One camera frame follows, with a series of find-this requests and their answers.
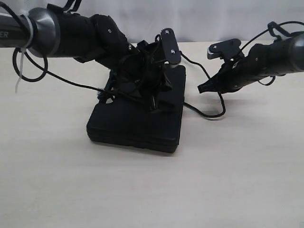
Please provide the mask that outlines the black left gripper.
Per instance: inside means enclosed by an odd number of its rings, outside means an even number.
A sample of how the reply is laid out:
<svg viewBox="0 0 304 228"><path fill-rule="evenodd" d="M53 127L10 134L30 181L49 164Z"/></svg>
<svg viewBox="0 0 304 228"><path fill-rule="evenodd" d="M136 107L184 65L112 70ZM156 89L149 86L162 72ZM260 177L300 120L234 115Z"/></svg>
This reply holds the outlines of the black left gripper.
<svg viewBox="0 0 304 228"><path fill-rule="evenodd" d="M164 28L153 43L143 40L133 46L110 16L61 13L57 14L57 20L60 28L57 57L71 57L80 63L94 60L118 77L133 81L150 113L175 109L173 103L161 98L161 93L172 90L164 72L165 60L171 68L181 62L173 29Z"/></svg>

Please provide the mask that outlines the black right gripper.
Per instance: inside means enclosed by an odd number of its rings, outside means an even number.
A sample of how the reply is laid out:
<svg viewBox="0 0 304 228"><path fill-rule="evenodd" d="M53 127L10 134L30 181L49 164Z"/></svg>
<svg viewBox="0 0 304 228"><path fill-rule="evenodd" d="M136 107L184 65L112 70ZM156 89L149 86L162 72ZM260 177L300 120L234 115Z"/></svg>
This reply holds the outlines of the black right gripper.
<svg viewBox="0 0 304 228"><path fill-rule="evenodd" d="M249 84L268 76L284 76L296 73L292 53L295 40L286 39L270 45L255 44L248 55L231 70L220 70L207 82L198 86L199 93L233 93ZM207 59L220 58L224 61L244 57L237 38L212 44L207 49Z"/></svg>

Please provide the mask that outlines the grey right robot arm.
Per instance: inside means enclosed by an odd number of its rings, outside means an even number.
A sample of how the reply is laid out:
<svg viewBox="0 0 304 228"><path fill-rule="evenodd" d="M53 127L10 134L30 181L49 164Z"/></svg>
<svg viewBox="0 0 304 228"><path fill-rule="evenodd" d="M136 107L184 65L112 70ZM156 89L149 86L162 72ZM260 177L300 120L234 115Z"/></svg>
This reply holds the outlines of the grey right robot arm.
<svg viewBox="0 0 304 228"><path fill-rule="evenodd" d="M225 62L207 82L198 86L200 93L234 93L266 77L304 71L304 35L300 34L270 45L255 44L247 56Z"/></svg>

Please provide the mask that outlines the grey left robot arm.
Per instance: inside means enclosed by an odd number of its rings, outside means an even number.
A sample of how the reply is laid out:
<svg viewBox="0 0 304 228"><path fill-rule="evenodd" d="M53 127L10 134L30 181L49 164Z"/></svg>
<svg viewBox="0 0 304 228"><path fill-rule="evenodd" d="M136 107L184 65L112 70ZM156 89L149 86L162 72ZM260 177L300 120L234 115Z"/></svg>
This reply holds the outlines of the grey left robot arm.
<svg viewBox="0 0 304 228"><path fill-rule="evenodd" d="M159 98L172 90L167 66L181 62L180 50L171 28L165 28L154 42L132 45L115 21L107 15L85 17L70 9L49 4L33 8L26 15L15 14L6 4L0 18L0 46L13 48L44 60L73 58L96 61L114 77L102 90L102 97L124 96L144 104L149 111L170 111L173 104Z"/></svg>

